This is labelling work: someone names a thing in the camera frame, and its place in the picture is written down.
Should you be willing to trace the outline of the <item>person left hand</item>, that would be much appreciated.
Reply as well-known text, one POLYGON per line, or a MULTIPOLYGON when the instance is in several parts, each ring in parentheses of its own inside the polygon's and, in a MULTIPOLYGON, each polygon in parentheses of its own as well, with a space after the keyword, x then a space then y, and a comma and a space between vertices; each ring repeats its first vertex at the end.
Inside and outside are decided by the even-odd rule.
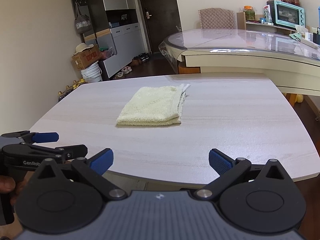
POLYGON ((7 176, 0 177, 0 192, 1 194, 11 194, 10 204, 13 206, 16 203, 16 199, 27 184, 27 180, 24 179, 16 184, 13 178, 7 176))

